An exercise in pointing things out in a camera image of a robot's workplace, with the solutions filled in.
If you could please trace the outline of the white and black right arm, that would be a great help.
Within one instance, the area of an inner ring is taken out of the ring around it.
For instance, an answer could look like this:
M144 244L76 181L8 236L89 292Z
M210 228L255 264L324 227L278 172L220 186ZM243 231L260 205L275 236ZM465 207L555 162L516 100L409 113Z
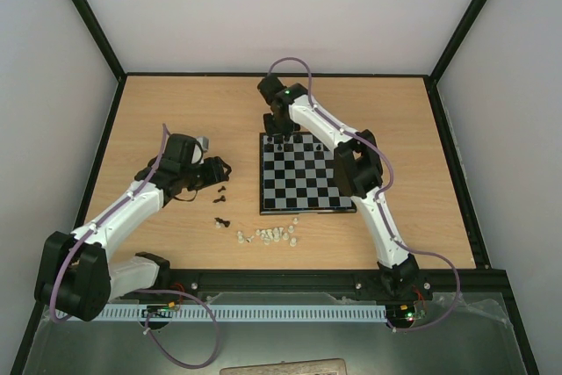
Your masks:
M335 185L355 204L374 241L382 289L391 298L404 296L413 288L419 266L413 253L406 250L386 202L383 167L373 133L345 125L300 83L285 86L277 76L268 74L257 89L271 109L263 115L269 135L292 135L302 126L332 152Z

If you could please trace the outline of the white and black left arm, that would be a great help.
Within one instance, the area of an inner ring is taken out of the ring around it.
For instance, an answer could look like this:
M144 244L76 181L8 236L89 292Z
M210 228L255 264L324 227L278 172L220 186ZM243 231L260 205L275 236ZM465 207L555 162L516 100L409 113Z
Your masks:
M97 217L71 233L59 231L45 241L34 289L51 319L92 321L107 302L131 292L170 283L168 260L140 252L121 263L112 257L121 243L151 215L182 191L199 192L228 181L231 167L209 156L208 139L164 133L159 153L134 177L125 192Z

